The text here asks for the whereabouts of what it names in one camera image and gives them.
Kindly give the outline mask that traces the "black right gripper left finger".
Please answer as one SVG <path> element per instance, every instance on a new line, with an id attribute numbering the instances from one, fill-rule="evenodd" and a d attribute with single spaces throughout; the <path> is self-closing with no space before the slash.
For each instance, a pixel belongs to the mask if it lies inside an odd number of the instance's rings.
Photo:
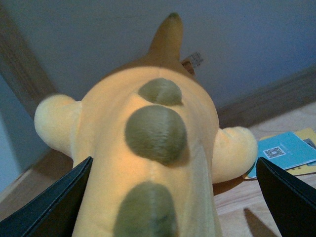
<path id="1" fill-rule="evenodd" d="M 0 222 L 2 237 L 70 237 L 93 158 L 88 157 L 45 191 Z"/>

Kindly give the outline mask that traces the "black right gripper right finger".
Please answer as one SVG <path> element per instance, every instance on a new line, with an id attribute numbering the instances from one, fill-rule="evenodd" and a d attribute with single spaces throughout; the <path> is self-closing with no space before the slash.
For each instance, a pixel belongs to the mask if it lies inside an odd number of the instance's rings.
<path id="1" fill-rule="evenodd" d="M 265 158 L 258 158 L 256 175 L 264 200 L 281 235 L 314 237 L 315 188 Z"/>

